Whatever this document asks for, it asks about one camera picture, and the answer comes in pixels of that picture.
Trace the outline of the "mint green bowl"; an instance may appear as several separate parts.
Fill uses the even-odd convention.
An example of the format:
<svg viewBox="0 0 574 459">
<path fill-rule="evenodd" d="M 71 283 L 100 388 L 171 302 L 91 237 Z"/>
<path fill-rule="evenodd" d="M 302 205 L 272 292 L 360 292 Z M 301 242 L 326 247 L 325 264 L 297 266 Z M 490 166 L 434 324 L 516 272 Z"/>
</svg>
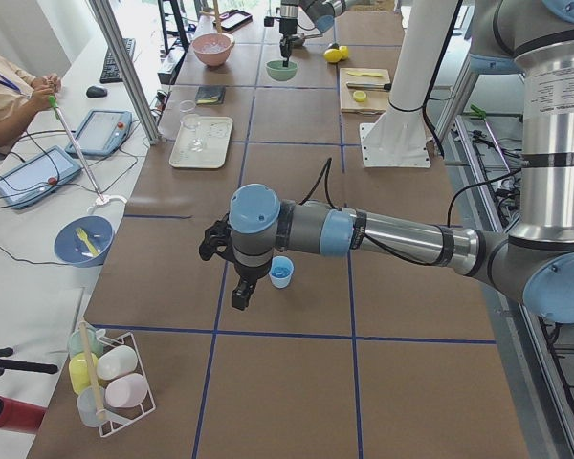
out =
<svg viewBox="0 0 574 459">
<path fill-rule="evenodd" d="M 269 78 L 274 81 L 288 81 L 292 79 L 298 72 L 298 65 L 296 62 L 289 62 L 288 68 L 283 68 L 282 59 L 271 60 L 266 63 L 265 69 Z"/>
</svg>

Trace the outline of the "light blue plastic cup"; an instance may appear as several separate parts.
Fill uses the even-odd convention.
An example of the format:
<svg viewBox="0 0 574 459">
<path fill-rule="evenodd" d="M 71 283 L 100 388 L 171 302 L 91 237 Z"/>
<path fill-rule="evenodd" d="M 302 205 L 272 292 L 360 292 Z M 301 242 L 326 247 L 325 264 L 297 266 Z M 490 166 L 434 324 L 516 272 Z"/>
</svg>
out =
<svg viewBox="0 0 574 459">
<path fill-rule="evenodd" d="M 278 289 L 289 286 L 294 273 L 294 264 L 286 256 L 275 256 L 272 260 L 269 276 L 271 283 Z"/>
</svg>

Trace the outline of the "pink bowl of ice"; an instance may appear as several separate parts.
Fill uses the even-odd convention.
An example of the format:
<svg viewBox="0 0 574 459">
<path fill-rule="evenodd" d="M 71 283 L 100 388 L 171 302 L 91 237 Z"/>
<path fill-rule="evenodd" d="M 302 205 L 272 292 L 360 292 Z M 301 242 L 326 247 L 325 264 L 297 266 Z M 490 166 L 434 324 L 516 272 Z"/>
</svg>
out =
<svg viewBox="0 0 574 459">
<path fill-rule="evenodd" d="M 196 37 L 191 47 L 196 57 L 205 65 L 217 67 L 229 58 L 235 41 L 226 33 L 207 33 Z"/>
</svg>

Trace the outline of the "yellow lemon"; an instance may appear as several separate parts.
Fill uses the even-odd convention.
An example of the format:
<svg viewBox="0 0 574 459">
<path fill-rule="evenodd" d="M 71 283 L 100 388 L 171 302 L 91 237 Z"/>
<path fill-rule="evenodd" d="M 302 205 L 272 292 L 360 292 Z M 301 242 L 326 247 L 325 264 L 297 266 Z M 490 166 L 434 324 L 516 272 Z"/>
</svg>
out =
<svg viewBox="0 0 574 459">
<path fill-rule="evenodd" d="M 341 60 L 346 60 L 350 57 L 350 51 L 349 48 L 345 45 L 341 45 L 339 47 L 339 54 L 341 56 Z"/>
<path fill-rule="evenodd" d="M 327 63 L 336 64 L 343 59 L 343 55 L 339 48 L 331 48 L 324 51 L 323 58 Z"/>
</svg>

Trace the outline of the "dark grey folded cloth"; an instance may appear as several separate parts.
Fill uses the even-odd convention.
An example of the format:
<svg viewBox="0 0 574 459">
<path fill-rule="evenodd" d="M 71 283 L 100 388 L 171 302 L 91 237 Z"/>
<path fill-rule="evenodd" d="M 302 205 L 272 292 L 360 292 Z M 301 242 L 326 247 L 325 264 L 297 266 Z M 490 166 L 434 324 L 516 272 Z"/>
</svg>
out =
<svg viewBox="0 0 574 459">
<path fill-rule="evenodd" d="M 226 87 L 222 85 L 199 86 L 195 103 L 197 105 L 220 105 L 224 101 Z"/>
</svg>

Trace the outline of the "cream bear tray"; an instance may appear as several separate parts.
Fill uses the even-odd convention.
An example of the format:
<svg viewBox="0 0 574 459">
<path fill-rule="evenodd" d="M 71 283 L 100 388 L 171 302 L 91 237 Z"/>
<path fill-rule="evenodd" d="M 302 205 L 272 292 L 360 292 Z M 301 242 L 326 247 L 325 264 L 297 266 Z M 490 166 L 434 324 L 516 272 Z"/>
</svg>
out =
<svg viewBox="0 0 574 459">
<path fill-rule="evenodd" d="M 170 153 L 173 168 L 218 169 L 226 161 L 232 133 L 230 117 L 186 115 Z"/>
</svg>

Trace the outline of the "clear wine glass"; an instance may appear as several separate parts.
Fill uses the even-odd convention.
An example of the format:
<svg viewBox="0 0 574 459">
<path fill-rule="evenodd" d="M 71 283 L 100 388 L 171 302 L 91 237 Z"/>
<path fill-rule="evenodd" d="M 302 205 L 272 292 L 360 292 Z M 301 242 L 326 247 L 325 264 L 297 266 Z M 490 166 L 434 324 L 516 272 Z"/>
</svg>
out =
<svg viewBox="0 0 574 459">
<path fill-rule="evenodd" d="M 198 135 L 200 125 L 201 117 L 197 113 L 188 113 L 181 118 L 181 126 L 189 135 L 188 149 L 193 152 L 201 152 L 206 146 Z"/>
</svg>

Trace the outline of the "white plastic cup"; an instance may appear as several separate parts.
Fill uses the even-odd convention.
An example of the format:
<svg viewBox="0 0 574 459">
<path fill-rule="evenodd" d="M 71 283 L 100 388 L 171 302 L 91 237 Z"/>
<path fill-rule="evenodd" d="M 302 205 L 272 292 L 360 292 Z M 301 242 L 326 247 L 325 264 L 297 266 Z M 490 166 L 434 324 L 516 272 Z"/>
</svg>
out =
<svg viewBox="0 0 574 459">
<path fill-rule="evenodd" d="M 120 345 L 98 359 L 97 375 L 102 380 L 114 380 L 133 372 L 137 365 L 136 351 L 127 345 Z"/>
</svg>

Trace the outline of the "far blue teach pendant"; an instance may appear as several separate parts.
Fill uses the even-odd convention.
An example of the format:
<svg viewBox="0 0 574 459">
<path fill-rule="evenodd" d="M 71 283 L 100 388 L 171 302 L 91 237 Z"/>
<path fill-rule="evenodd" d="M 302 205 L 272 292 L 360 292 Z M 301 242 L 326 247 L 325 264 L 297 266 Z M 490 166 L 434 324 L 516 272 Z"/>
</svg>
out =
<svg viewBox="0 0 574 459">
<path fill-rule="evenodd" d="M 74 133 L 85 157 L 105 158 L 126 140 L 133 115 L 129 111 L 90 110 Z"/>
</svg>

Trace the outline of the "yellow plastic cup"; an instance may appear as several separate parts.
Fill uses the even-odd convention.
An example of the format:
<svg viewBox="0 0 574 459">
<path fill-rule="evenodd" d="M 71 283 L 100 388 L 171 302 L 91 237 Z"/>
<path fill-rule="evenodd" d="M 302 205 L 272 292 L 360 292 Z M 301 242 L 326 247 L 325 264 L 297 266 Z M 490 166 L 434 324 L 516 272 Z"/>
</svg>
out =
<svg viewBox="0 0 574 459">
<path fill-rule="evenodd" d="M 70 358 L 68 371 L 73 391 L 79 395 L 91 385 L 85 354 L 80 352 Z"/>
</svg>

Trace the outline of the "black computer mouse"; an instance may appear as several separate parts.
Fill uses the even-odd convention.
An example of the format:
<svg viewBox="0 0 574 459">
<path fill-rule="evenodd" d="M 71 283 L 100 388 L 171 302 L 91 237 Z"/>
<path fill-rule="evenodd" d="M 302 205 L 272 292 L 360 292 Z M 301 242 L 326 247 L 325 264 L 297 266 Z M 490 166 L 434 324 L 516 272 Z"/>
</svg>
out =
<svg viewBox="0 0 574 459">
<path fill-rule="evenodd" d="M 108 90 L 101 85 L 92 85 L 87 88 L 85 95 L 87 98 L 105 98 Z"/>
</svg>

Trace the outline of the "person in beige shirt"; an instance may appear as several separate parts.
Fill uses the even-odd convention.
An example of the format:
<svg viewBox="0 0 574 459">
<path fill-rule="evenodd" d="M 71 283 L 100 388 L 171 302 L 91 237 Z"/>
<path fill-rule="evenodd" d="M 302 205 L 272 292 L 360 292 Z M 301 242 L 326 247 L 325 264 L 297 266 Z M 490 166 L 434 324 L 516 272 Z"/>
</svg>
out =
<svg viewBox="0 0 574 459">
<path fill-rule="evenodd" d="M 0 55 L 0 153 L 8 152 L 61 90 L 57 74 L 34 76 Z"/>
</svg>

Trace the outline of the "red cylinder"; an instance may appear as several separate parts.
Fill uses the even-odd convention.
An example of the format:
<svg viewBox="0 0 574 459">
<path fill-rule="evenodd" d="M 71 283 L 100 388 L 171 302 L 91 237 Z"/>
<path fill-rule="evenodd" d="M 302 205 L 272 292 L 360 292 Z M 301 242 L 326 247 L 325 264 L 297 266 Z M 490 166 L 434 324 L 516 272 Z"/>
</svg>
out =
<svg viewBox="0 0 574 459">
<path fill-rule="evenodd" d="M 36 434 L 46 408 L 0 396 L 0 429 L 26 434 Z"/>
</svg>

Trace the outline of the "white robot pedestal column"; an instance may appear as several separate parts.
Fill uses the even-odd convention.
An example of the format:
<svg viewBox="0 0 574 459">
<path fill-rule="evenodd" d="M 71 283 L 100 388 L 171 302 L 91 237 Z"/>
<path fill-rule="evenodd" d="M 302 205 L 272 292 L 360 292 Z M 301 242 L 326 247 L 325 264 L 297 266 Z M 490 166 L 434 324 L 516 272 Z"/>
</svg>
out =
<svg viewBox="0 0 574 459">
<path fill-rule="evenodd" d="M 412 3 L 386 112 L 375 123 L 360 125 L 365 167 L 431 166 L 424 106 L 460 8 L 459 1 Z"/>
</svg>

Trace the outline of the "aluminium frame post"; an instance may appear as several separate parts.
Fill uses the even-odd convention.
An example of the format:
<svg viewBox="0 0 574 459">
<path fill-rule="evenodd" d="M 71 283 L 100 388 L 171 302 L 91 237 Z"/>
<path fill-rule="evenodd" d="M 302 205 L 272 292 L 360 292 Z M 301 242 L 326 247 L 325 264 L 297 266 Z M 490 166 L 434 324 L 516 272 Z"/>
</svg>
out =
<svg viewBox="0 0 574 459">
<path fill-rule="evenodd" d="M 90 0 L 89 4 L 106 40 L 107 46 L 117 61 L 122 82 L 138 115 L 140 125 L 143 128 L 148 143 L 155 145 L 162 137 L 147 104 L 144 88 L 136 73 L 132 58 L 129 56 L 123 44 L 121 30 L 113 13 L 112 6 L 108 0 Z"/>
</svg>

